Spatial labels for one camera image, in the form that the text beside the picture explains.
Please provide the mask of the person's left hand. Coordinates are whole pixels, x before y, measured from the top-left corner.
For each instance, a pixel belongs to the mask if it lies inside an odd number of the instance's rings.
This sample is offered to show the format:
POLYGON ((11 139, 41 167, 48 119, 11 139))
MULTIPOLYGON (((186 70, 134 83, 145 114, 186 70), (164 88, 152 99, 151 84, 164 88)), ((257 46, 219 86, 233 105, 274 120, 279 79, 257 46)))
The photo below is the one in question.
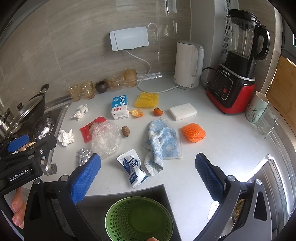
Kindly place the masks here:
POLYGON ((14 225, 19 227, 20 229, 23 229, 26 203, 23 201, 21 188, 18 188, 16 190, 16 193, 11 201, 11 207, 14 212, 14 215, 12 217, 14 225))

